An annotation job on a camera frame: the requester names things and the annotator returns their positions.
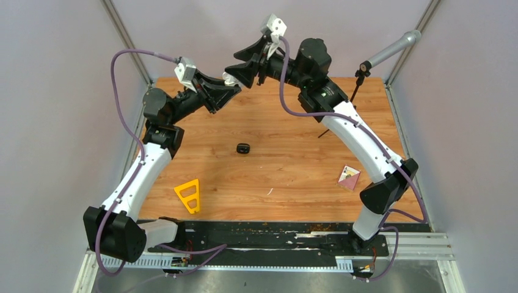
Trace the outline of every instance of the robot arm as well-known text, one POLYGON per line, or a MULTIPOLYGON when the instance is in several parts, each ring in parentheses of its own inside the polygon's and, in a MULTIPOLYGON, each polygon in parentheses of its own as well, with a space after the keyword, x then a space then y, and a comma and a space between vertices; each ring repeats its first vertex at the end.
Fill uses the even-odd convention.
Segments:
POLYGON ((162 170, 180 148, 184 131, 175 123, 205 106, 212 114, 223 108, 241 88, 227 86, 222 79, 214 79, 196 69, 188 58, 181 58, 175 69, 185 86, 172 98, 161 89, 150 89, 144 95, 144 117, 147 119, 144 143, 145 158, 138 157, 119 186, 100 208, 89 207, 83 215, 90 249, 95 251, 95 238, 102 218, 114 201, 118 204, 109 215, 101 235, 100 252, 128 262, 139 259, 142 252, 158 244, 181 243, 185 228, 176 219, 158 220, 137 224, 142 203, 162 170), (137 166, 139 173, 134 177, 137 166), (131 184, 121 199, 123 187, 131 184))
MULTIPOLYGON (((264 83, 266 77, 280 80, 284 56, 275 52, 278 48, 278 42, 276 43, 278 36, 272 35, 275 32, 276 24, 284 24, 284 22, 279 22, 274 15, 267 18, 266 22, 266 27, 270 29, 261 30, 263 35, 259 41, 234 54, 236 59, 245 61, 245 63, 225 69, 227 77, 230 76, 229 79, 236 79, 248 88, 252 86, 256 76, 258 77, 257 85, 264 83)), ((419 38, 419 31, 408 32, 403 38, 363 62, 360 65, 359 71, 361 72, 357 72, 359 77, 357 86, 359 86, 358 83, 363 83, 365 76, 370 75, 370 69, 417 42, 419 38)), ((327 53, 324 41, 318 38, 307 38, 302 41, 296 58, 288 61, 285 82, 301 90, 298 100, 306 112, 343 114, 353 118, 358 124, 363 124, 367 130, 373 133, 364 124, 347 95, 327 76, 330 64, 331 57, 327 53)), ((409 187, 408 182, 391 162, 396 162, 410 178, 415 176, 418 169, 417 163, 413 159, 402 160, 399 155, 381 142, 385 151, 391 156, 390 160, 386 159, 377 144, 358 128, 358 124, 355 125, 342 118, 332 116, 320 116, 315 119, 322 122, 345 143, 365 167, 373 182, 360 193, 363 208, 353 225, 353 240, 357 242, 359 248, 362 248, 368 245, 373 236, 378 233, 379 225, 387 211, 409 187)))

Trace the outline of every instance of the yellow triangle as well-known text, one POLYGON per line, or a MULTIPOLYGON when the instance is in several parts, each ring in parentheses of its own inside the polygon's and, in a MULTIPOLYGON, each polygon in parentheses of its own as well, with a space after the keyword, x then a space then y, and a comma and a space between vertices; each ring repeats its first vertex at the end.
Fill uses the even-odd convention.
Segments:
POLYGON ((183 205, 187 208, 187 210, 189 211, 190 214, 195 214, 200 211, 200 181, 198 179, 189 181, 187 183, 184 183, 180 186, 175 187, 175 192, 178 195, 178 197, 180 198, 183 205), (191 188, 192 186, 196 186, 196 191, 193 194, 188 195, 186 197, 183 197, 180 194, 180 192, 182 192, 188 188, 191 188), (194 208, 191 208, 188 204, 192 200, 196 201, 196 206, 194 208))

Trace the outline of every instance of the wooden table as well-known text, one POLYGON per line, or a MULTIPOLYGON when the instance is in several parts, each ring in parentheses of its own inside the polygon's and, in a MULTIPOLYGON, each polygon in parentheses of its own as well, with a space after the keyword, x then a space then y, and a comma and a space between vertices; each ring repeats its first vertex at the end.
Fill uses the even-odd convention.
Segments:
MULTIPOLYGON (((356 79, 334 81, 350 95, 356 79)), ((156 86, 171 96, 182 89, 176 78, 160 78, 156 86)), ((288 107, 302 112, 298 93, 285 87, 288 107)), ((372 130, 403 155, 382 80, 366 79, 354 102, 372 130)), ((315 119, 287 114, 273 79, 244 89, 215 115, 202 108, 177 125, 185 130, 183 143, 151 189, 142 219, 353 222, 361 210, 359 192, 371 181, 360 162, 332 132, 318 139, 326 128, 315 119), (236 152, 240 142, 250 144, 249 154, 236 152), (362 171, 354 191, 337 186, 344 165, 362 171), (191 215, 173 189, 196 178, 201 211, 191 215)), ((411 190, 396 207, 421 216, 411 190)), ((409 221, 397 214, 389 220, 409 221)))

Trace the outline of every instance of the yellow triangular object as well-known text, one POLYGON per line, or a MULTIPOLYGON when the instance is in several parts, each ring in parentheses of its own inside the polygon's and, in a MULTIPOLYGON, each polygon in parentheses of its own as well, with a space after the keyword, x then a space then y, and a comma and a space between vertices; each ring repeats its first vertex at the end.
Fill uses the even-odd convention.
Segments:
POLYGON ((178 197, 180 198, 183 205, 187 208, 187 210, 189 211, 190 214, 195 214, 200 211, 200 181, 198 179, 189 181, 187 183, 184 183, 180 186, 175 187, 175 192, 178 195, 178 197), (180 194, 180 192, 182 192, 188 188, 191 188, 192 186, 196 186, 196 191, 193 194, 188 195, 186 197, 183 197, 180 194), (196 201, 196 206, 194 208, 191 208, 188 205, 188 202, 190 202, 191 200, 196 201))

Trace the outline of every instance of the small black object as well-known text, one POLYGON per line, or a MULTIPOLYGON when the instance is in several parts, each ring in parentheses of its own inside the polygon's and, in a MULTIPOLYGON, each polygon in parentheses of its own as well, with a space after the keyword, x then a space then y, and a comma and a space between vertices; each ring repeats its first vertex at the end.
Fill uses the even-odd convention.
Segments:
POLYGON ((238 143, 236 151, 240 154, 250 153, 250 145, 248 143, 238 143))

